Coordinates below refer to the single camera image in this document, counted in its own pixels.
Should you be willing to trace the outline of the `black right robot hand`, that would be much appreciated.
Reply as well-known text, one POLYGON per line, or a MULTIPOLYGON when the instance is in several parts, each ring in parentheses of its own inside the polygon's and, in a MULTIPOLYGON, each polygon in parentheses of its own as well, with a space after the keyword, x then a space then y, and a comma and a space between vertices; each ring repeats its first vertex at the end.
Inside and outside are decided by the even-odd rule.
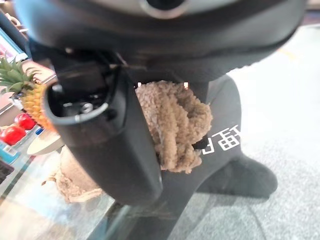
POLYGON ((145 205, 163 184, 134 82, 208 82, 271 54, 295 33, 305 0, 18 0, 29 52, 57 82, 44 110, 112 198, 145 205))

